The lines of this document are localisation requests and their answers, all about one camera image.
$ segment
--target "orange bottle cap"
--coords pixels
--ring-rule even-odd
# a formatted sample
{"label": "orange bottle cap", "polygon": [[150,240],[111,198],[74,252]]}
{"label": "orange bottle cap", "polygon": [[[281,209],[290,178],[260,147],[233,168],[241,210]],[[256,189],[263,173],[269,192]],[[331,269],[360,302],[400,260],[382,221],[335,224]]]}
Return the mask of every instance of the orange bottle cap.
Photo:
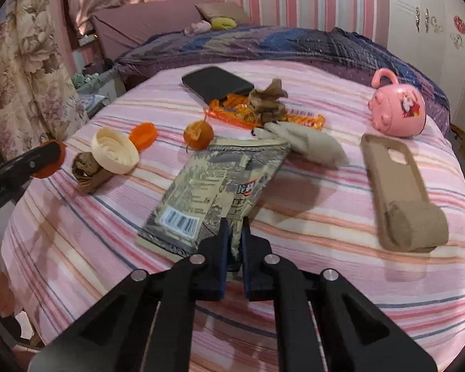
{"label": "orange bottle cap", "polygon": [[129,139],[138,151],[148,148],[157,139],[159,133],[153,123],[142,123],[132,129]]}

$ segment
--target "phone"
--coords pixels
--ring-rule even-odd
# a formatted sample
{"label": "phone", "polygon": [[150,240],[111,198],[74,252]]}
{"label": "phone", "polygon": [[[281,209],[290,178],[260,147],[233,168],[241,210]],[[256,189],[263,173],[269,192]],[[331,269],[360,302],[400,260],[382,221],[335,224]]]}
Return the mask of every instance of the phone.
{"label": "phone", "polygon": [[255,88],[251,82],[217,66],[193,71],[184,75],[181,80],[206,104],[214,99],[223,101],[228,94],[247,96]]}

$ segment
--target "pink piggy bank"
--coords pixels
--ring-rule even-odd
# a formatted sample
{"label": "pink piggy bank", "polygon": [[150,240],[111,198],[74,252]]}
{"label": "pink piggy bank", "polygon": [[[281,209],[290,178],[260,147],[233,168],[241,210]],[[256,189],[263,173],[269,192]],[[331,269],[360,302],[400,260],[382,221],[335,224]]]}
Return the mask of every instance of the pink piggy bank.
{"label": "pink piggy bank", "polygon": [[[386,76],[392,85],[382,86]],[[372,79],[377,91],[368,103],[372,112],[372,125],[381,133],[393,137],[412,137],[422,133],[425,127],[425,102],[412,85],[400,84],[396,75],[387,68],[378,70]]]}

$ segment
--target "white lid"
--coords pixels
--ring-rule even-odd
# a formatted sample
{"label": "white lid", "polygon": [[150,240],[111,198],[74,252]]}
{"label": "white lid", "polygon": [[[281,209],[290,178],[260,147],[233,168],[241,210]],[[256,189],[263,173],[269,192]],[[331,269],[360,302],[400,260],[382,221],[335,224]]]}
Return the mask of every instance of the white lid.
{"label": "white lid", "polygon": [[131,140],[108,127],[93,136],[91,152],[101,167],[117,175],[130,172],[139,161],[138,150]]}

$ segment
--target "red paper cutout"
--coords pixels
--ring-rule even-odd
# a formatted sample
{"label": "red paper cutout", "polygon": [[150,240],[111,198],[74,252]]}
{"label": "red paper cutout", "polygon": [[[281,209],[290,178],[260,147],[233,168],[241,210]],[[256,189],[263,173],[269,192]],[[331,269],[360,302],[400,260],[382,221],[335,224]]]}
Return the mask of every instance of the red paper cutout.
{"label": "red paper cutout", "polygon": [[455,27],[462,35],[465,34],[465,22],[458,15],[454,18]]}

